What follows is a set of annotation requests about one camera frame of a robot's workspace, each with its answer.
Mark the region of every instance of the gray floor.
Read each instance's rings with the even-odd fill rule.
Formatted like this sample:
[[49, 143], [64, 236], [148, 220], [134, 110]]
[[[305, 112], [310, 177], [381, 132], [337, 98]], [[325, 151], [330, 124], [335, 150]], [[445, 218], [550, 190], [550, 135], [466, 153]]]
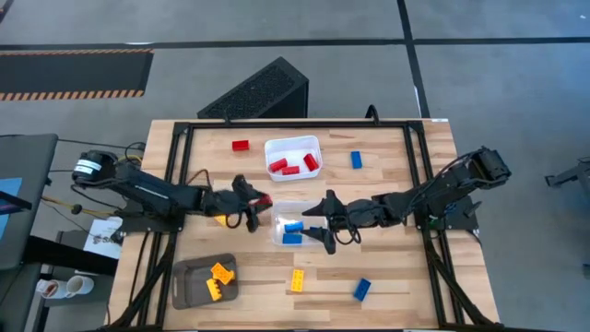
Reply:
[[[407, 1], [416, 38], [590, 35], [590, 5], [568, 1]], [[80, 2], [16, 0], [0, 43], [182, 42], [402, 36], [395, 1], [179, 0]], [[543, 176], [590, 155], [587, 142], [590, 44], [420, 46], [432, 117], [449, 118], [460, 152], [496, 148], [513, 171], [502, 188], [477, 193], [484, 255], [501, 320], [508, 326], [587, 330], [590, 280], [588, 202], [577, 184], [549, 189]], [[284, 56], [310, 80], [310, 116], [416, 117], [403, 46], [157, 50], [144, 98], [0, 103], [0, 134], [54, 132], [63, 138], [126, 144], [152, 119], [195, 112]], [[55, 169], [88, 147], [60, 144]], [[69, 174], [46, 194], [77, 200]], [[118, 202], [118, 197], [99, 193]], [[79, 218], [85, 226], [89, 219]], [[41, 208], [33, 233], [53, 238], [75, 226]], [[53, 309], [47, 331], [101, 324], [105, 304]]]

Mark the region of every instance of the white plastic bin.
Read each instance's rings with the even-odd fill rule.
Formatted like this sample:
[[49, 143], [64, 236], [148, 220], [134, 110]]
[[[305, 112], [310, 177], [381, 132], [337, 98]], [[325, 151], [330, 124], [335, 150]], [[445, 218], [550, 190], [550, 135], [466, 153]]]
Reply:
[[270, 231], [270, 237], [276, 245], [286, 246], [304, 246], [304, 245], [324, 245], [307, 235], [301, 235], [301, 244], [286, 244], [283, 243], [283, 234], [285, 233], [285, 225], [303, 221], [303, 229], [309, 230], [310, 227], [324, 227], [327, 229], [327, 220], [325, 217], [305, 217], [301, 213], [303, 211], [313, 208], [320, 204], [317, 202], [306, 201], [278, 201], [273, 203], [271, 218], [273, 227]]
[[[310, 172], [303, 161], [311, 153], [318, 164], [317, 170]], [[316, 136], [300, 136], [293, 138], [271, 139], [265, 143], [266, 171], [273, 181], [292, 181], [316, 177], [322, 169], [322, 152], [320, 141]], [[299, 166], [299, 174], [283, 175], [281, 171], [271, 172], [270, 164], [283, 158], [289, 166]]]

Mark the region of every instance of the gray tray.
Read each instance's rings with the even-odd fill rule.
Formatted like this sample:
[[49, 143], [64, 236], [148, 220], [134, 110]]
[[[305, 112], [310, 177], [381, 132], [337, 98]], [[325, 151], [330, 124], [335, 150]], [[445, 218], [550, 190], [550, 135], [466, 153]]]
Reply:
[[[236, 279], [227, 286], [218, 282], [221, 300], [214, 302], [207, 287], [207, 280], [213, 278], [211, 268], [217, 262], [227, 270], [235, 271]], [[232, 254], [212, 255], [178, 262], [172, 268], [172, 276], [172, 306], [177, 310], [231, 301], [238, 297], [238, 268], [236, 257]]]

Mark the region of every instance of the wooden tabletop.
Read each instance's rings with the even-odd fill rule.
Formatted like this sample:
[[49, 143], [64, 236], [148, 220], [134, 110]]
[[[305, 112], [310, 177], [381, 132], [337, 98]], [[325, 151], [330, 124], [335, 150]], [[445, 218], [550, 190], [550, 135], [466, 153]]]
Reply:
[[[162, 178], [173, 123], [154, 121], [147, 139], [143, 169]], [[451, 127], [447, 122], [431, 120], [424, 120], [424, 126], [432, 167], [437, 172], [456, 157]], [[272, 182], [265, 168], [265, 142], [305, 135], [317, 136], [320, 141], [324, 160], [320, 174], [313, 179]], [[249, 151], [231, 150], [231, 141], [240, 139], [250, 140]], [[413, 142], [424, 181], [415, 136]], [[181, 142], [173, 181], [178, 181], [182, 146]], [[350, 166], [352, 150], [360, 151], [363, 164], [360, 170]], [[254, 188], [269, 193], [274, 201], [319, 201], [326, 189], [334, 189], [347, 203], [371, 195], [405, 191], [412, 186], [402, 130], [394, 128], [198, 129], [188, 177], [203, 168], [209, 169], [215, 190], [230, 188], [235, 174], [243, 173]], [[165, 329], [437, 327], [424, 248], [414, 227], [362, 230], [362, 244], [339, 245], [335, 255], [328, 255], [323, 246], [300, 248], [273, 244], [270, 211], [261, 214], [260, 220], [261, 227], [251, 234], [245, 224], [230, 230], [211, 218], [186, 219], [174, 261], [234, 254], [240, 295], [231, 302], [185, 310], [175, 310], [169, 296]], [[465, 231], [448, 231], [447, 235], [458, 282], [481, 312], [497, 321], [481, 248]], [[124, 240], [110, 300], [113, 319], [128, 304], [142, 239], [143, 235], [137, 234]], [[151, 239], [147, 242], [136, 292], [143, 285]], [[302, 293], [290, 291], [294, 268], [305, 271]], [[352, 293], [361, 278], [372, 284], [365, 300], [358, 302]], [[448, 289], [442, 280], [441, 284], [447, 319], [453, 321]], [[156, 285], [149, 322], [155, 319], [158, 293], [159, 285]]]

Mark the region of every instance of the red lego brick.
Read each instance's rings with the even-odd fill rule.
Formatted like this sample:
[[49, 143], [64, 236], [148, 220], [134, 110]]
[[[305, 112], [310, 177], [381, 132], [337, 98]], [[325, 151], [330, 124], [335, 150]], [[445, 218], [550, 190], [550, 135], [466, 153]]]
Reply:
[[269, 166], [271, 172], [280, 171], [280, 170], [284, 169], [285, 167], [287, 167], [287, 160], [285, 158], [283, 158], [282, 160], [279, 160], [279, 161], [275, 161], [275, 162], [271, 163]]
[[289, 166], [283, 169], [283, 175], [299, 174], [299, 166]]
[[233, 141], [231, 142], [231, 149], [234, 151], [245, 151], [250, 149], [250, 143], [248, 140], [243, 141]]
[[257, 201], [253, 202], [253, 203], [248, 203], [248, 206], [256, 206], [256, 205], [269, 205], [272, 206], [273, 205], [273, 200], [272, 198], [270, 198], [269, 195], [266, 196], [262, 196], [262, 198], [258, 199]]
[[307, 168], [310, 169], [310, 172], [313, 172], [320, 167], [311, 153], [305, 155], [305, 157], [303, 157], [303, 161], [305, 161], [305, 164], [307, 165]]

